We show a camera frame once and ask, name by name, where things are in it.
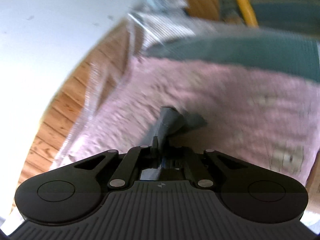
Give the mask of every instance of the green cushion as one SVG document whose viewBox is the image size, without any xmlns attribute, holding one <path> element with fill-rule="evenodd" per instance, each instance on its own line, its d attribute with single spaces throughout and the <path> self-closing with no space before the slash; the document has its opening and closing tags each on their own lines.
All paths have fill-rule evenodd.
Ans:
<svg viewBox="0 0 320 240">
<path fill-rule="evenodd" d="M 147 56 L 241 64 L 320 82 L 317 42 L 286 33 L 267 31 L 253 37 L 182 39 L 151 47 Z"/>
<path fill-rule="evenodd" d="M 251 0 L 259 26 L 298 32 L 320 40 L 320 0 Z M 220 0 L 221 18 L 236 10 L 235 0 Z"/>
</svg>

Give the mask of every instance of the pink cloth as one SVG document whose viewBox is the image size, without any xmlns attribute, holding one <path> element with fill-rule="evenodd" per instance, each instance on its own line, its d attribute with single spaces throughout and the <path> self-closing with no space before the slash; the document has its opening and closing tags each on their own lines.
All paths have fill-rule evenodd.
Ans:
<svg viewBox="0 0 320 240">
<path fill-rule="evenodd" d="M 320 86 L 283 73 L 202 61 L 134 58 L 117 88 L 73 144 L 62 165 L 108 149 L 127 152 L 162 106 L 200 114 L 206 127 L 176 146 L 225 154 L 306 183 L 320 147 Z"/>
</svg>

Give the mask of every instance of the metal rivet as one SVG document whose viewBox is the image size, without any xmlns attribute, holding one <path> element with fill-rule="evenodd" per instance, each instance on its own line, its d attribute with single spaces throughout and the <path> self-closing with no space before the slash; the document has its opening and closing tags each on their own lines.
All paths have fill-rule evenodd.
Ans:
<svg viewBox="0 0 320 240">
<path fill-rule="evenodd" d="M 198 181 L 198 185 L 200 187 L 211 187 L 213 186 L 213 182 L 209 179 L 201 179 Z"/>
<path fill-rule="evenodd" d="M 124 186 L 125 181 L 123 179 L 113 179 L 110 181 L 110 186 L 112 187 L 122 187 Z"/>
</svg>

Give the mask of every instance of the white wall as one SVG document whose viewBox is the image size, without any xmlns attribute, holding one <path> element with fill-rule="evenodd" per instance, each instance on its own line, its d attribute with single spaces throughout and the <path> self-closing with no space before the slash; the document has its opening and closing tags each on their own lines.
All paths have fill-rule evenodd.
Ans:
<svg viewBox="0 0 320 240">
<path fill-rule="evenodd" d="M 0 216 L 57 89 L 136 0 L 0 0 Z"/>
</svg>

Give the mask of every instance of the yellow handle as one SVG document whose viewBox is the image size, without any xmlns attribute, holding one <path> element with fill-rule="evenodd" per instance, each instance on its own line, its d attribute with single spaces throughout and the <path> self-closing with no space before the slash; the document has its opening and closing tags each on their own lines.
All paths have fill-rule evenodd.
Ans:
<svg viewBox="0 0 320 240">
<path fill-rule="evenodd" d="M 257 28 L 259 25 L 250 0 L 237 0 L 237 4 L 240 8 L 245 23 L 250 27 Z"/>
</svg>

